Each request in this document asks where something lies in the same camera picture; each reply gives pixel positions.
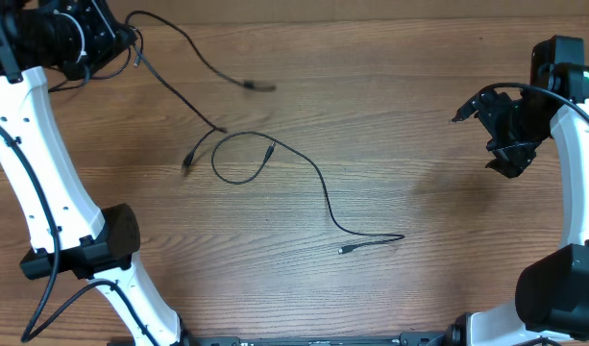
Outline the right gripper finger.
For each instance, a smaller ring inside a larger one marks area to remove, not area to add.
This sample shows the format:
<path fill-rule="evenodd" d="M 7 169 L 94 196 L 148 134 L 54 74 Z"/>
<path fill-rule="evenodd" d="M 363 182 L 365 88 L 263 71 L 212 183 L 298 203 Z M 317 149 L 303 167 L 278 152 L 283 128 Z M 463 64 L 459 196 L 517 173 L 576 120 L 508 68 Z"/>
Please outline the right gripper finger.
<path fill-rule="evenodd" d="M 519 177 L 536 157 L 536 142 L 516 142 L 493 148 L 495 156 L 485 167 L 493 169 L 508 179 Z"/>
<path fill-rule="evenodd" d="M 477 113 L 484 110 L 485 106 L 482 96 L 480 93 L 476 93 L 465 104 L 457 109 L 454 117 L 451 119 L 451 123 L 462 122 L 472 115 L 477 117 Z"/>

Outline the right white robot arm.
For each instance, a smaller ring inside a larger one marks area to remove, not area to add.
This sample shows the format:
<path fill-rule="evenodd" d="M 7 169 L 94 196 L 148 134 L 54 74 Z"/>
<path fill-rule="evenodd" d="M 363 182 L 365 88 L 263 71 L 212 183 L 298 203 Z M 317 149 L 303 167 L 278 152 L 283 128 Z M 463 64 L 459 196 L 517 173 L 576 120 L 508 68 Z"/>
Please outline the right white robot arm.
<path fill-rule="evenodd" d="M 514 298 L 464 314 L 434 345 L 560 345 L 589 341 L 589 65 L 579 37 L 554 36 L 531 52 L 530 79 L 485 86 L 455 113 L 473 116 L 491 136 L 488 167 L 516 178 L 540 144 L 554 141 L 562 184 L 558 249 L 521 273 Z"/>

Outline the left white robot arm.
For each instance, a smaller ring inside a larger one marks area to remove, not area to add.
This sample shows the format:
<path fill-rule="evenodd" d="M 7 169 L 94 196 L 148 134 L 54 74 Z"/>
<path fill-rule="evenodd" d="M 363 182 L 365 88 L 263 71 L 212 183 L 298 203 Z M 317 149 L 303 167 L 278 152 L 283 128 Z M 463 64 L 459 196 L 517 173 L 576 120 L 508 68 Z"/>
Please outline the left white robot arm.
<path fill-rule="evenodd" d="M 134 345 L 188 345 L 179 314 L 161 298 L 139 255 L 131 207 L 99 208 L 61 138 L 46 70 L 82 87 L 135 46 L 135 32 L 103 1 L 0 1 L 0 164 L 22 208 L 31 247 L 20 266 L 53 284 L 72 272 L 110 302 Z"/>

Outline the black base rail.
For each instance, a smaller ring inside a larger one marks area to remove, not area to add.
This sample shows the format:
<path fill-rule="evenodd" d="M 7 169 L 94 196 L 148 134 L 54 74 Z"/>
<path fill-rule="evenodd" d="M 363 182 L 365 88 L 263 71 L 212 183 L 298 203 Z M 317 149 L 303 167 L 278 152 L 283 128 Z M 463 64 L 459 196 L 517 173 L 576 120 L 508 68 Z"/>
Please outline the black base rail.
<path fill-rule="evenodd" d="M 403 332 L 392 336 L 286 337 L 243 339 L 228 337 L 194 337 L 186 335 L 185 346 L 439 346 L 443 332 Z"/>

